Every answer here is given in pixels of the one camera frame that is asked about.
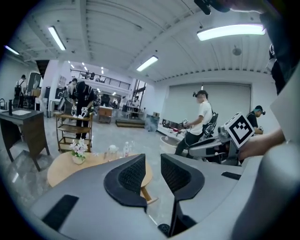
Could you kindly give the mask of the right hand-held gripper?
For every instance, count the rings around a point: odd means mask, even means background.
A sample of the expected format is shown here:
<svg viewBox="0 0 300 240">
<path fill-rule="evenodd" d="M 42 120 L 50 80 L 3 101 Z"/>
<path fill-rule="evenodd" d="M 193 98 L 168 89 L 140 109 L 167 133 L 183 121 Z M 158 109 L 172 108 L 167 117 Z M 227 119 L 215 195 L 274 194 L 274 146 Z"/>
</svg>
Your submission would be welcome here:
<svg viewBox="0 0 300 240">
<path fill-rule="evenodd" d="M 238 165 L 240 148 L 254 132 L 248 119 L 241 112 L 238 112 L 223 126 L 218 127 L 218 138 L 212 137 L 192 144 L 188 148 L 188 153 L 189 155 L 204 155 L 201 157 L 203 162 Z M 216 152 L 215 148 L 220 145 L 225 152 Z"/>
</svg>

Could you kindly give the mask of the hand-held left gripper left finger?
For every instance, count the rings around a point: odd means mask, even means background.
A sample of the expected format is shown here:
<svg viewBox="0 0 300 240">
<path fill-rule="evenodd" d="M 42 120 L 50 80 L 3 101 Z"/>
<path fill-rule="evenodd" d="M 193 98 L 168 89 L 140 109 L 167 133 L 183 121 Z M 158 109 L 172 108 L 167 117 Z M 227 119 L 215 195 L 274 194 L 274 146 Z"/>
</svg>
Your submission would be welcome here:
<svg viewBox="0 0 300 240">
<path fill-rule="evenodd" d="M 127 207 L 147 210 L 147 201 L 141 197 L 142 181 L 146 175 L 145 154 L 127 158 L 104 178 L 104 188 L 116 202 Z"/>
</svg>

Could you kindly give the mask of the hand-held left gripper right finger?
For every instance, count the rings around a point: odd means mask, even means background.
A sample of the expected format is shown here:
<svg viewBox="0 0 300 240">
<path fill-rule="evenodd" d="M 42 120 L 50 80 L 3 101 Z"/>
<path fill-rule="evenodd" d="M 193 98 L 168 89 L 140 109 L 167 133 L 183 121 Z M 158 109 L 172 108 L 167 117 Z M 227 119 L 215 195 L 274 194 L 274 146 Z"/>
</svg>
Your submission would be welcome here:
<svg viewBox="0 0 300 240">
<path fill-rule="evenodd" d="M 180 201 L 193 199 L 203 188 L 205 177 L 201 171 L 167 154 L 161 154 L 161 174 L 174 195 L 174 201 L 171 223 L 161 224 L 160 230 L 172 237 L 196 225 L 190 216 L 183 214 Z"/>
</svg>

